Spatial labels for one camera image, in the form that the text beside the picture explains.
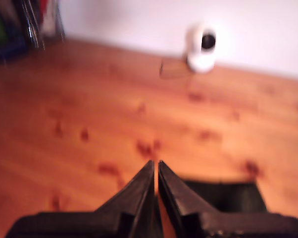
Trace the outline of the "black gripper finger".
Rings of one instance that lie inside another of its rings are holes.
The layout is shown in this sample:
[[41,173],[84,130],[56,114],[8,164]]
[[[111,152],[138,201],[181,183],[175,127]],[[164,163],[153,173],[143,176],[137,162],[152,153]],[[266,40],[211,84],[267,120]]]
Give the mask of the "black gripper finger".
[[164,161],[158,163],[158,186],[163,203],[179,214],[219,211],[191,190]]
[[135,214],[146,196],[152,194],[154,194],[154,162],[150,160],[125,187],[99,207],[95,213]]

